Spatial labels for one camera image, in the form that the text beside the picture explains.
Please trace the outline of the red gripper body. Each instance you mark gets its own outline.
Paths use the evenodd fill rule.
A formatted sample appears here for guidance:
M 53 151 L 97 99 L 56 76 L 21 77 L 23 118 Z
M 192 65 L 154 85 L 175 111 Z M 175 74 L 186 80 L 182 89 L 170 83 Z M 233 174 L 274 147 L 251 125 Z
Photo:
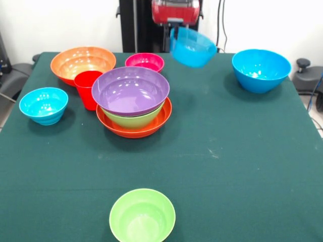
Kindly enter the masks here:
M 200 16 L 200 1 L 151 1 L 151 9 L 156 24 L 195 25 Z

